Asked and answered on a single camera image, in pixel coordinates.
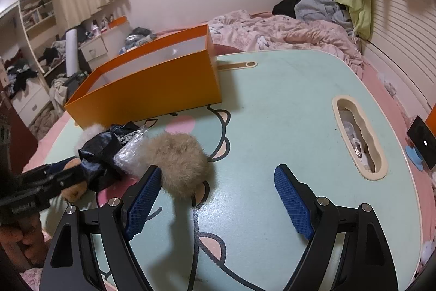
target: metal screw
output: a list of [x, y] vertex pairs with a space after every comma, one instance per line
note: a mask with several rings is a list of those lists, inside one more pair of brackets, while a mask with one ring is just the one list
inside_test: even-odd
[[109, 206], [117, 206], [119, 204], [119, 199], [117, 197], [113, 197], [108, 202]]
[[76, 210], [77, 210], [77, 207], [75, 207], [74, 205], [68, 206], [67, 207], [67, 214], [71, 215], [74, 212], [76, 212]]
[[330, 204], [329, 199], [327, 199], [326, 197], [319, 197], [317, 199], [318, 204], [320, 204], [321, 206], [327, 206], [328, 204]]
[[365, 212], [371, 212], [372, 207], [370, 204], [362, 204], [362, 210], [364, 210]]

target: pink cheek circle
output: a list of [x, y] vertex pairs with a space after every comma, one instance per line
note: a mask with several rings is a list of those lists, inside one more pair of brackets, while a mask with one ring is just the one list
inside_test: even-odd
[[192, 116], [179, 115], [171, 120], [166, 126], [165, 131], [168, 133], [191, 133], [195, 126], [195, 120]]

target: clear plastic wrap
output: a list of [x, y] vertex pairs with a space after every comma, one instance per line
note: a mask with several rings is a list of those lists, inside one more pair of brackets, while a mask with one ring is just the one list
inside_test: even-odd
[[150, 166], [145, 161], [144, 145], [148, 140], [148, 128], [141, 126], [138, 133], [114, 156], [116, 166], [127, 174], [141, 178]]

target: white fluffy pom-pom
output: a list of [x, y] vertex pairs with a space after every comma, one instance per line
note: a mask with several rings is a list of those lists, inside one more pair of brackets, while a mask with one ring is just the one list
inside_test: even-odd
[[191, 197], [209, 174], [208, 157], [187, 133], [164, 132], [147, 140], [145, 161], [162, 170], [162, 187], [174, 197]]
[[79, 149], [81, 149], [92, 137], [97, 136], [99, 133], [104, 131], [106, 131], [106, 129], [100, 124], [93, 124], [92, 126], [85, 128], [74, 146], [75, 156], [79, 158]]

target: orange box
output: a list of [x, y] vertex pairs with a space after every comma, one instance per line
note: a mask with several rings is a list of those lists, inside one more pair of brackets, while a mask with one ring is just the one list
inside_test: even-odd
[[208, 25], [154, 40], [96, 68], [65, 105], [86, 128], [221, 102]]
[[119, 17], [119, 18], [116, 18], [114, 21], [112, 21], [112, 22], [109, 23], [109, 29], [112, 29], [112, 28], [114, 28], [115, 26], [118, 26], [118, 25], [124, 24], [126, 21], [127, 21], [127, 17], [126, 17], [125, 15], [124, 15], [124, 16], [121, 16], [121, 17]]

